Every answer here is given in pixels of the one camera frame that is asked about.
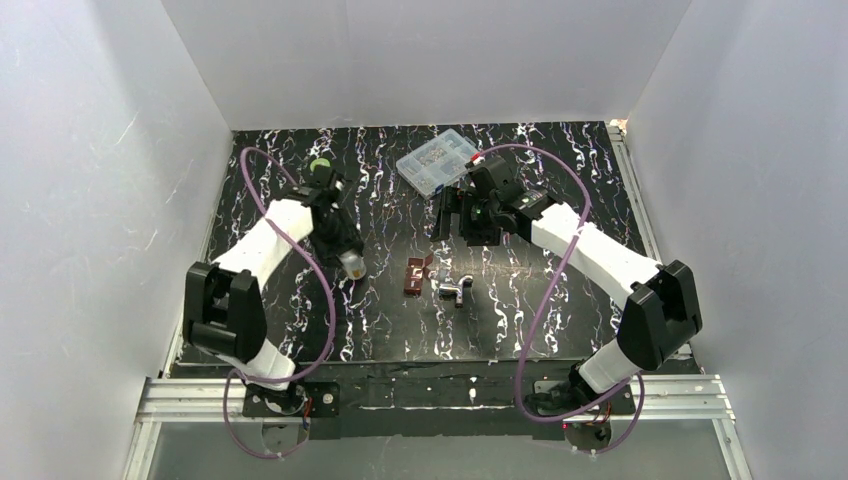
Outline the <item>white pill bottle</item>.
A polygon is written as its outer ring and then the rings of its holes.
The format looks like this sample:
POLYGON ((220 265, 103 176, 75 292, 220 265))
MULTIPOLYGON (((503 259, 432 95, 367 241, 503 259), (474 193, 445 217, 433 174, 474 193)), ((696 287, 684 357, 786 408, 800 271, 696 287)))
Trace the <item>white pill bottle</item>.
POLYGON ((348 250, 338 257, 342 269, 351 280, 360 280, 367 274, 363 256, 356 250, 348 250))

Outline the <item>red weekly pill organizer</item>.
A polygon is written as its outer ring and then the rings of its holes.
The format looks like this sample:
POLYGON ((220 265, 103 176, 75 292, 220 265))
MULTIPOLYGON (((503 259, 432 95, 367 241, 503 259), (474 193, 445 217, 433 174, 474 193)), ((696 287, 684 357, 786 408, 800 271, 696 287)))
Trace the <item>red weekly pill organizer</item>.
POLYGON ((429 266, 432 262, 433 254, 426 257, 407 258, 403 282, 405 296, 417 297, 422 294, 424 284, 429 279, 429 266))

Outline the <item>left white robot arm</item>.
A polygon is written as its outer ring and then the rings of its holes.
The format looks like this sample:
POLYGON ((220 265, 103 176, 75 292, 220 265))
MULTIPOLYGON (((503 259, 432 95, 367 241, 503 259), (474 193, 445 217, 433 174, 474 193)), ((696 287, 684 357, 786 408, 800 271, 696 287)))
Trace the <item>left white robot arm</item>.
POLYGON ((342 173, 324 158, 313 161, 303 184, 285 190, 230 250, 187 271, 183 339, 232 365, 247 382, 282 392, 296 363, 272 344, 262 291, 271 274, 307 239, 314 261, 351 280, 367 272, 364 242, 341 206, 342 173))

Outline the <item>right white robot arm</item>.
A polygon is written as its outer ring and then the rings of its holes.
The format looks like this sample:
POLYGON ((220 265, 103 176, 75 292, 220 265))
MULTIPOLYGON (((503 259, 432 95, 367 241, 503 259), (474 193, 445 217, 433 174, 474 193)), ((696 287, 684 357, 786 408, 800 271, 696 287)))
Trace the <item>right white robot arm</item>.
POLYGON ((692 270, 641 255, 582 219, 557 195, 529 189, 510 164, 492 156, 467 165, 468 188, 437 196, 431 239, 445 240, 451 220, 470 246, 497 246, 505 233, 566 260, 620 308, 614 340, 573 368, 568 395, 589 402, 641 371, 657 370, 702 329, 692 270))

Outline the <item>clear plastic compartment box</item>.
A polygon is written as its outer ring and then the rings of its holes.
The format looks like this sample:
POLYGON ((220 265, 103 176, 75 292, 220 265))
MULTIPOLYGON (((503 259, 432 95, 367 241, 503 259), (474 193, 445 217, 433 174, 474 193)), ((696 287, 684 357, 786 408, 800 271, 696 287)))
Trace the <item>clear plastic compartment box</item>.
POLYGON ((419 195, 430 199, 461 179, 476 152, 467 138, 448 129, 399 159, 396 168, 419 195))

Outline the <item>green capped dark bottle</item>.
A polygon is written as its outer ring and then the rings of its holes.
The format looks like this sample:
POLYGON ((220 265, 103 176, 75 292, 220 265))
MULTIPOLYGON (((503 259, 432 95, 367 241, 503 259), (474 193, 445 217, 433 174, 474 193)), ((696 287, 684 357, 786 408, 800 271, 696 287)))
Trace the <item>green capped dark bottle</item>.
POLYGON ((332 167, 331 162, 328 159, 322 158, 322 157, 314 159, 309 165, 309 169, 311 171, 315 171, 317 168, 331 168, 331 167, 332 167))

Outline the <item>chrome metal faucet fitting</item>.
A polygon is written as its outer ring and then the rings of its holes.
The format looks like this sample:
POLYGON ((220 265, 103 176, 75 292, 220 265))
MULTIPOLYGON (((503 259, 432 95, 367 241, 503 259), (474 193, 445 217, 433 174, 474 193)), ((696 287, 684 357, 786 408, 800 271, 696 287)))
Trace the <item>chrome metal faucet fitting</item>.
POLYGON ((446 280, 440 282, 437 287, 437 292, 439 297, 444 300, 452 299, 454 307, 460 309, 465 305, 465 291, 473 285, 473 282, 473 275, 464 275, 456 281, 446 280))

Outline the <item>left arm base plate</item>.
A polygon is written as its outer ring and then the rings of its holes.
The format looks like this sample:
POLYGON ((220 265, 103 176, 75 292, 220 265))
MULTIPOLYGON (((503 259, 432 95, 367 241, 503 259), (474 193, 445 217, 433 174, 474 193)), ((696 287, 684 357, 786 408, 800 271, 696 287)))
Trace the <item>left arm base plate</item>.
POLYGON ((246 387, 242 416, 260 422, 262 443, 268 453, 285 453, 310 438, 318 419, 336 418, 339 404, 337 383, 301 381, 285 391, 250 384, 246 387))

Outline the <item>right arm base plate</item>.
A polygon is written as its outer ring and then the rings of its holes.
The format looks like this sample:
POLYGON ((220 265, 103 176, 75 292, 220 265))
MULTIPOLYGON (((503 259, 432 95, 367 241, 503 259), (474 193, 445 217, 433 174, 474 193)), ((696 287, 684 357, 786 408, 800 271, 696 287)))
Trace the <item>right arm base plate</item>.
POLYGON ((563 426, 573 452, 596 457, 624 443, 641 419, 645 399, 638 396, 627 427, 619 436, 613 437, 612 399, 624 389, 625 383, 619 382, 605 393, 589 394, 588 388, 582 384, 567 381, 547 391, 525 395, 520 406, 534 422, 563 426))

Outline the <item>aluminium frame rail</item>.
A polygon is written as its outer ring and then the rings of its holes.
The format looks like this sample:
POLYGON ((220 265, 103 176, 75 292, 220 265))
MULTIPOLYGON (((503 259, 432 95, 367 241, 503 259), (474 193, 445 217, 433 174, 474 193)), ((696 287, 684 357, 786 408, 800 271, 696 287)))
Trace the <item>aluminium frame rail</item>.
POLYGON ((741 479, 601 121, 238 132, 126 474, 741 479))

